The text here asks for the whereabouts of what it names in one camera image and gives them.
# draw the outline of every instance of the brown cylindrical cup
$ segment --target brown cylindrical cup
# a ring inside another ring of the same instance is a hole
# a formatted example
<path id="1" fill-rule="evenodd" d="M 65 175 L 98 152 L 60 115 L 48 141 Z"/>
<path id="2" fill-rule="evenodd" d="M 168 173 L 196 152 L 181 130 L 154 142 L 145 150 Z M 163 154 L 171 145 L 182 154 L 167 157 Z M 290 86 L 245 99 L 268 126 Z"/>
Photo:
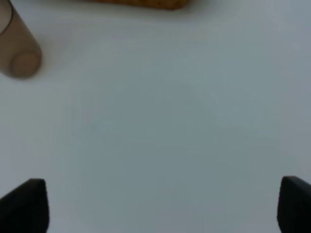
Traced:
<path id="1" fill-rule="evenodd" d="M 0 71 L 17 78 L 31 77 L 41 64 L 40 46 L 10 1 L 0 1 L 3 11 L 11 11 L 8 24 L 0 31 Z"/>

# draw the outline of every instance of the orange object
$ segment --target orange object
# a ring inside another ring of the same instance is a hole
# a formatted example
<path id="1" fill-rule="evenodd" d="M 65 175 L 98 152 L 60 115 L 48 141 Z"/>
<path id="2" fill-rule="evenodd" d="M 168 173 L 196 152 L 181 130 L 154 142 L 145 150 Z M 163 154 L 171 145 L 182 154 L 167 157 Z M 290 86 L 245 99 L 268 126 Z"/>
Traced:
<path id="1" fill-rule="evenodd" d="M 188 0 L 94 0 L 94 1 L 127 4 L 142 7 L 152 7 L 167 10 L 176 10 L 182 8 L 188 2 Z"/>

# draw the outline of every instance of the white table surface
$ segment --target white table surface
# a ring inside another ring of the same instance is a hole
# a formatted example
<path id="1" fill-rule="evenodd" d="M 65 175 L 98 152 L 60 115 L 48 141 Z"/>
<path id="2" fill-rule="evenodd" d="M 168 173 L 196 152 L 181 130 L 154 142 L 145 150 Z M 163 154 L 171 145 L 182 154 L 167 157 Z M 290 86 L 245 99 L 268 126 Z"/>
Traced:
<path id="1" fill-rule="evenodd" d="M 311 181 L 311 1 L 168 12 L 14 0 L 42 46 L 0 76 L 0 196 L 47 181 L 49 233 L 279 232 Z"/>

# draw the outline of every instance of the orange sponge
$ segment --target orange sponge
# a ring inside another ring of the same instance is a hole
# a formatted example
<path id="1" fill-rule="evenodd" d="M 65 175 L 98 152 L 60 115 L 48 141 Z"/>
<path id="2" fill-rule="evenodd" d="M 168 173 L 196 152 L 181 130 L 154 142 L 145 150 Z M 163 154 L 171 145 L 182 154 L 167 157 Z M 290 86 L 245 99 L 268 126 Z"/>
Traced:
<path id="1" fill-rule="evenodd" d="M 182 8 L 188 2 L 188 0 L 94 0 L 94 1 L 119 3 L 142 7 L 152 7 L 167 10 L 176 10 Z"/>

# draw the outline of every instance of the black plastic piece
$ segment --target black plastic piece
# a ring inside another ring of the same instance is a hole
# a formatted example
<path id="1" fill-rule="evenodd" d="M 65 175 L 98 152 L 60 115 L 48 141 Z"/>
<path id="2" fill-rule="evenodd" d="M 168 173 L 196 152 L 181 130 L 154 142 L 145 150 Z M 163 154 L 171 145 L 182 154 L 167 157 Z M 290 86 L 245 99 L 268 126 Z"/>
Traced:
<path id="1" fill-rule="evenodd" d="M 0 199 L 0 233 L 46 233 L 49 221 L 44 180 L 30 179 Z"/>
<path id="2" fill-rule="evenodd" d="M 277 221 L 282 233 L 311 233 L 311 185 L 295 176 L 281 182 Z"/>

